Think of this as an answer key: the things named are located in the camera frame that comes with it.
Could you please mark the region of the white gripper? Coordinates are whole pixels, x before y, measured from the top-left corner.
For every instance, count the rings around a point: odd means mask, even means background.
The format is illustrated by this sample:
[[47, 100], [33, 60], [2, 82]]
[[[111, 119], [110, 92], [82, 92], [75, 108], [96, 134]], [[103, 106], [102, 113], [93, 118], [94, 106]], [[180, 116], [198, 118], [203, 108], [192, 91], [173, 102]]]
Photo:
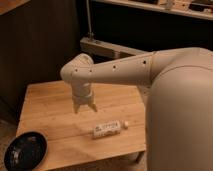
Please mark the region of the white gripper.
[[72, 96], [74, 103], [74, 113], [77, 114], [81, 105], [88, 105], [94, 112], [97, 112], [97, 106], [94, 104], [94, 95], [89, 94], [86, 96]]

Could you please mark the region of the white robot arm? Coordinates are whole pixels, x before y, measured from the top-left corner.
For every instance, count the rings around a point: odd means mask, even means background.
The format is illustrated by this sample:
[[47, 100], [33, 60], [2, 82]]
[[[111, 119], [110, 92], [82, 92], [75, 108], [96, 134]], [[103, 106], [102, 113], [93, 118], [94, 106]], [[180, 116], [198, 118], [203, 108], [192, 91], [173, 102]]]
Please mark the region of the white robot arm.
[[81, 53], [60, 75], [80, 104], [93, 100], [93, 83], [147, 87], [147, 171], [213, 171], [213, 51], [160, 50], [98, 64]]

